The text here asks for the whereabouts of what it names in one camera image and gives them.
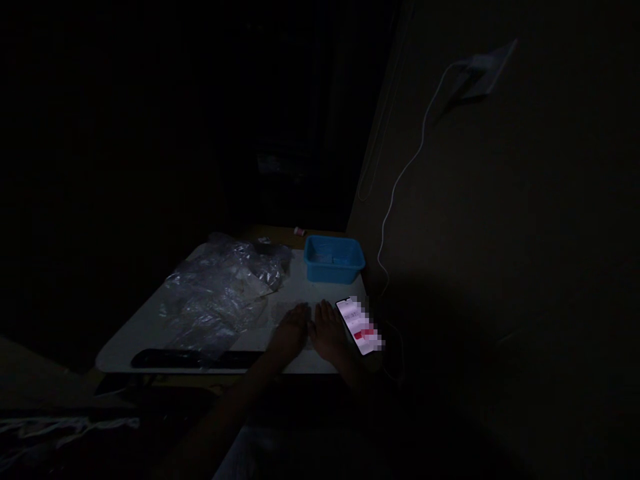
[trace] blue plastic container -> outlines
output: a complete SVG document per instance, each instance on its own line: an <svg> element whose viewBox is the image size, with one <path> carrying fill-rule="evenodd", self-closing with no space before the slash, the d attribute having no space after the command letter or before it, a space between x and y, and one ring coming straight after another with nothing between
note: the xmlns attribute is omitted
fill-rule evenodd
<svg viewBox="0 0 640 480"><path fill-rule="evenodd" d="M310 235L305 263L307 280L349 285L365 267L365 256L356 240Z"/></svg>

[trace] power outlet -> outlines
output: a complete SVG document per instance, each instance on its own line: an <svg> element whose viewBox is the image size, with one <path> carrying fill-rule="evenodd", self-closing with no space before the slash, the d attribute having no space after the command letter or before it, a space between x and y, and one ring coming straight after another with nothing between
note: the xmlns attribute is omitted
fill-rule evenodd
<svg viewBox="0 0 640 480"><path fill-rule="evenodd" d="M461 72L455 80L452 96L464 100L490 94L517 43L516 39L491 53L477 55L476 57L481 57L483 64L488 65L488 68L467 68Z"/></svg>

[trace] tabletop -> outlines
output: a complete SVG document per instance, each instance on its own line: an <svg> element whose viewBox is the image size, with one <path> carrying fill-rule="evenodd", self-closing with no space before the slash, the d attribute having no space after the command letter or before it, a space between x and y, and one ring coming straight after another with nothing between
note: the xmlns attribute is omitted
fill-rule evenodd
<svg viewBox="0 0 640 480"><path fill-rule="evenodd" d="M102 348L96 358L96 367L104 373L161 373L161 374L238 374L245 369L177 369L177 368L133 368L131 359L145 349L161 349L175 336L175 332L166 326L166 319L160 316L160 304L163 296L161 289L140 307L140 309L116 332ZM303 250L294 249L289 268L289 276L281 288L267 296L267 307L258 318L258 328L244 332L231 347L232 351L264 351L273 329L286 310L296 303L307 302L312 307L322 299L335 303L347 297L364 299L365 287L360 275L351 285L335 283L313 283L307 280L307 266ZM365 360L369 365L379 363L376 353ZM285 369L284 373L335 373L333 366L307 346L300 355Z"/></svg>

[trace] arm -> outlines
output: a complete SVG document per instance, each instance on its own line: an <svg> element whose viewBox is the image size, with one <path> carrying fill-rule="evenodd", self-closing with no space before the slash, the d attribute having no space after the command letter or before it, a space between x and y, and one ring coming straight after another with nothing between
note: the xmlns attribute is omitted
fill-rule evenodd
<svg viewBox="0 0 640 480"><path fill-rule="evenodd" d="M266 352L218 400L155 472L159 478L210 479L269 382L298 354L307 336L306 306L288 312Z"/></svg>
<svg viewBox="0 0 640 480"><path fill-rule="evenodd" d="M342 318L326 300L316 305L315 324L309 322L308 330L313 348L338 373L354 394L358 405L364 406L369 415L380 421L372 422L376 431L389 427L391 420L391 398L375 376L352 354Z"/></svg>

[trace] phone screen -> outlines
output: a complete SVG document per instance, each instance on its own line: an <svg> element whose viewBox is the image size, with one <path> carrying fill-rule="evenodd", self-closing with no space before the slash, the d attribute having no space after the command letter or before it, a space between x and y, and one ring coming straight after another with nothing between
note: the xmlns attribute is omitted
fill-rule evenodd
<svg viewBox="0 0 640 480"><path fill-rule="evenodd" d="M381 349L382 339L378 335L375 325L369 322L360 302L348 298L336 302L335 306L338 307L338 311L362 355Z"/></svg>

